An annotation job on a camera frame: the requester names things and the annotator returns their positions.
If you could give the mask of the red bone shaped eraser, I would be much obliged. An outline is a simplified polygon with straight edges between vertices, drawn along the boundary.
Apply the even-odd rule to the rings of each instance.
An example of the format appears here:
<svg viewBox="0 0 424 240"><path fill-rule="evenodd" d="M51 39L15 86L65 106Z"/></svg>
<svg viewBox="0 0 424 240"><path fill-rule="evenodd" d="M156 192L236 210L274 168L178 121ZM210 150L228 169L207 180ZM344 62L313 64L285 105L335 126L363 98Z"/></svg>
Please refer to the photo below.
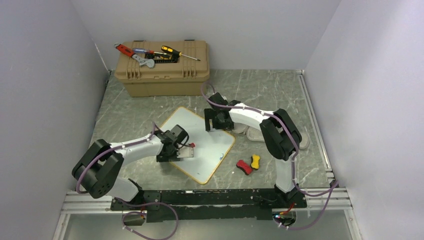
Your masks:
<svg viewBox="0 0 424 240"><path fill-rule="evenodd" d="M253 172L253 169L249 164L247 164L244 160L240 159L236 163L236 167L240 169L245 175L250 175Z"/></svg>

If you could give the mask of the yellow framed whiteboard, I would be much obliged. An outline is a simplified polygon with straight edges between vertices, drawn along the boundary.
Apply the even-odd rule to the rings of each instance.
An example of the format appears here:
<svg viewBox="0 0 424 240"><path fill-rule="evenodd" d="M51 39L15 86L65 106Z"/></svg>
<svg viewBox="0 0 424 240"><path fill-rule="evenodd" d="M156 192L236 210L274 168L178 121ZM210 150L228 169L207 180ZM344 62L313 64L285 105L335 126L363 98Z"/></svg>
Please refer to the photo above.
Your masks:
<svg viewBox="0 0 424 240"><path fill-rule="evenodd" d="M181 172L192 178L198 184L205 185L216 172L236 138L224 130L205 130L205 119L195 112L178 107L160 126L171 130L180 125L189 135L189 143L193 143L193 157L184 158L171 164Z"/></svg>

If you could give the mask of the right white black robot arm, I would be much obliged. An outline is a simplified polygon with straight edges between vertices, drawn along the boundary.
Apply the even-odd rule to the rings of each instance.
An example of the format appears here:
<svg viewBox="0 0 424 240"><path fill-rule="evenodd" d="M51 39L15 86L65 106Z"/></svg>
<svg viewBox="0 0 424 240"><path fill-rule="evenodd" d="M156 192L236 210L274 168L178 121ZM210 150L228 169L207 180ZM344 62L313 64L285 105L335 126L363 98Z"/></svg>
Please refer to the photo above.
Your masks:
<svg viewBox="0 0 424 240"><path fill-rule="evenodd" d="M275 158L275 200L287 208L299 192L296 183L296 156L302 135L286 110L260 110L233 100L228 102L220 93L205 98L211 108L204 110L205 129L232 130L242 124L261 131L268 152Z"/></svg>

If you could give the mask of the yellow bone shaped eraser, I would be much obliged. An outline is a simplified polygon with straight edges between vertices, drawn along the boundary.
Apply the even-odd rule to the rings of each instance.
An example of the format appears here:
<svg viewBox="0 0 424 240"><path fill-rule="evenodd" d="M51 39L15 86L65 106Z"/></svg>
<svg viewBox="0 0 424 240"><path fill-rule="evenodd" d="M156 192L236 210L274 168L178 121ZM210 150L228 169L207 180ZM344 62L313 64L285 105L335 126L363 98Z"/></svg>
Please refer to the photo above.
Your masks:
<svg viewBox="0 0 424 240"><path fill-rule="evenodd" d="M260 160L261 160L261 157L259 155L253 154L251 156L250 167L253 170L258 170L260 168Z"/></svg>

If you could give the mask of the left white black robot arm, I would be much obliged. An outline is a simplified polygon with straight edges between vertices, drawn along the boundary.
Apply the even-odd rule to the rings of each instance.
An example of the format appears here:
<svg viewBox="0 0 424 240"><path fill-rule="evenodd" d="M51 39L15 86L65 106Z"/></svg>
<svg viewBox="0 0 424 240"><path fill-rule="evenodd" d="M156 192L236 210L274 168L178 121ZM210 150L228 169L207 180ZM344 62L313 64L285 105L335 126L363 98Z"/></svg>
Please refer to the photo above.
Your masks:
<svg viewBox="0 0 424 240"><path fill-rule="evenodd" d="M119 176L122 167L148 157L158 163L179 162L194 157L195 144L180 125L162 131L156 124L140 138L109 143L96 140L71 171L76 179L75 190L98 199L111 196L129 209L137 210L144 203L144 190L134 180Z"/></svg>

